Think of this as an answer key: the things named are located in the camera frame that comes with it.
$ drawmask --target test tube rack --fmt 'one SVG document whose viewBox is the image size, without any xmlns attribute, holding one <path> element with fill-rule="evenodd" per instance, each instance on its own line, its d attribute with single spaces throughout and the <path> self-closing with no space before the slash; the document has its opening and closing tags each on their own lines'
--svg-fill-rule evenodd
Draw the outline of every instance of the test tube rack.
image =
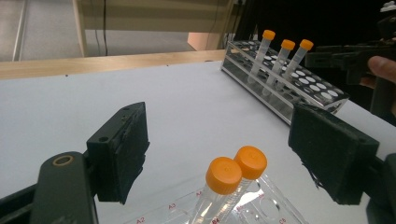
<svg viewBox="0 0 396 224">
<path fill-rule="evenodd" d="M 257 40 L 228 42 L 221 70 L 235 79 L 288 124 L 291 124 L 293 105 L 296 103 L 315 105 L 335 114 L 349 98 L 347 93 L 300 65 L 286 80 L 282 74 L 290 60 L 286 61 L 280 74 L 274 73 L 272 67 L 277 55 L 275 50 L 268 49 L 262 62 L 255 60 L 260 43 Z M 257 76 L 250 73 L 253 64 L 260 67 Z M 275 78 L 274 85 L 266 84 L 269 76 Z M 249 77 L 253 78 L 255 82 L 249 83 Z M 267 89 L 270 94 L 263 95 L 263 88 Z"/>
<path fill-rule="evenodd" d="M 202 189 L 191 192 L 146 214 L 133 217 L 125 224 L 188 224 L 192 211 L 202 196 Z M 308 222 L 286 199 L 267 175 L 252 182 L 247 193 L 227 220 L 215 218 L 211 224 L 307 224 Z"/>
</svg>

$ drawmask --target finger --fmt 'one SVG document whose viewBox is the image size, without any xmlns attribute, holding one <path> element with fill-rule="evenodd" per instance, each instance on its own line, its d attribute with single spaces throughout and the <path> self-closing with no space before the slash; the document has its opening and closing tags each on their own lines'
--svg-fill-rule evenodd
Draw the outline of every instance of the finger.
<svg viewBox="0 0 396 224">
<path fill-rule="evenodd" d="M 371 89 L 375 88 L 375 77 L 362 77 L 361 86 L 369 87 Z"/>
<path fill-rule="evenodd" d="M 369 59 L 367 64 L 374 75 L 396 83 L 396 62 L 374 56 Z"/>
</svg>

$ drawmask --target white table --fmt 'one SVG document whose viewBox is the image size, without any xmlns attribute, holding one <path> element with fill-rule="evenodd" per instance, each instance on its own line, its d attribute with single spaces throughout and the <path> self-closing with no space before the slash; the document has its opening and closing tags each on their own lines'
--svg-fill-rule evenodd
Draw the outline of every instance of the white table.
<svg viewBox="0 0 396 224">
<path fill-rule="evenodd" d="M 123 223 L 205 183 L 208 164 L 253 145 L 265 171 L 309 223 L 366 223 L 361 205 L 334 203 L 288 146 L 289 126 L 219 70 L 220 62 L 0 81 L 0 198 L 33 185 L 51 156 L 85 143 L 121 107 L 146 102 L 151 143 L 127 203 L 96 203 L 100 223 Z M 396 129 L 347 102 L 337 117 L 395 152 Z"/>
</svg>

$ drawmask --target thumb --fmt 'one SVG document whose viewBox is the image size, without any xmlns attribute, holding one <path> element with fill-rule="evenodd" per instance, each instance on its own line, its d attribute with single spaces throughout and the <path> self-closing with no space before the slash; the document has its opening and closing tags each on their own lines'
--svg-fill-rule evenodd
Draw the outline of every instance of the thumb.
<svg viewBox="0 0 396 224">
<path fill-rule="evenodd" d="M 369 59 L 367 64 L 374 75 L 396 83 L 396 62 L 374 56 Z"/>
</svg>

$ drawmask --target test tube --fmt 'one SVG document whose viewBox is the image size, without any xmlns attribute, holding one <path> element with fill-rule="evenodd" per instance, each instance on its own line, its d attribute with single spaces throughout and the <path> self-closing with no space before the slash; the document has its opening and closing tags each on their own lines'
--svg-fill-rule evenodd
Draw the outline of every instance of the test tube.
<svg viewBox="0 0 396 224">
<path fill-rule="evenodd" d="M 267 53 L 271 41 L 274 39 L 275 37 L 275 32 L 271 31 L 271 30 L 264 30 L 264 32 L 262 33 L 262 42 L 260 43 L 260 47 L 259 50 L 256 54 L 256 61 L 257 63 L 262 63 L 262 61 L 264 60 L 265 54 Z M 257 74 L 259 73 L 260 67 L 257 64 L 253 64 L 253 66 L 251 67 L 250 73 L 253 74 L 254 76 L 257 76 Z M 252 78 L 251 76 L 249 76 L 247 78 L 247 82 L 250 84 L 253 84 L 255 82 L 254 78 Z"/>
<path fill-rule="evenodd" d="M 314 43 L 307 39 L 303 39 L 300 43 L 300 47 L 297 49 L 297 52 L 294 54 L 293 58 L 290 60 L 288 67 L 286 68 L 285 73 L 282 75 L 283 78 L 289 80 L 291 78 L 291 73 L 294 72 L 297 66 L 300 64 L 301 60 L 305 56 L 305 54 L 314 47 Z"/>
<path fill-rule="evenodd" d="M 218 219 L 221 223 L 227 223 L 228 215 L 247 192 L 250 184 L 262 176 L 267 167 L 267 158 L 264 153 L 252 146 L 241 147 L 236 153 L 234 160 L 242 170 L 242 180 L 236 191 L 228 197 L 225 206 L 218 214 Z"/>
<path fill-rule="evenodd" d="M 242 171 L 236 161 L 219 157 L 210 163 L 205 179 L 206 185 L 195 205 L 190 224 L 213 223 L 220 209 L 224 207 L 227 197 L 241 182 Z"/>
<path fill-rule="evenodd" d="M 282 44 L 281 44 L 281 49 L 279 53 L 277 54 L 276 61 L 274 63 L 274 66 L 272 68 L 272 71 L 276 74 L 280 74 L 280 71 L 282 70 L 283 65 L 285 65 L 286 60 L 288 59 L 288 56 L 290 52 L 294 49 L 295 43 L 291 40 L 284 39 Z M 266 84 L 268 86 L 272 86 L 275 82 L 275 78 L 272 76 L 269 76 Z M 271 92 L 268 91 L 267 89 L 262 89 L 262 94 L 264 96 L 269 95 Z"/>
</svg>

